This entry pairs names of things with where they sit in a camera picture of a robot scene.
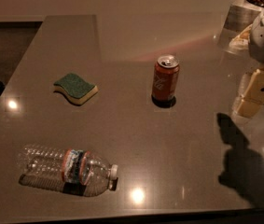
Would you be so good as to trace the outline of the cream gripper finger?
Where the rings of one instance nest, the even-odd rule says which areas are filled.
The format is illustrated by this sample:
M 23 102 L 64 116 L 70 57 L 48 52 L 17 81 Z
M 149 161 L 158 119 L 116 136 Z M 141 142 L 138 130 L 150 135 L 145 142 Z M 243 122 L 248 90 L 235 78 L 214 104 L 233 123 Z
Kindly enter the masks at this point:
M 239 97 L 244 97 L 244 93 L 247 90 L 247 87 L 250 83 L 251 76 L 252 76 L 251 73 L 244 73 L 243 74 L 241 81 L 240 81 L 240 84 L 239 84 L 239 87 L 238 87 L 238 96 Z
M 264 66 L 253 71 L 244 97 L 237 96 L 234 113 L 244 118 L 252 118 L 264 106 Z

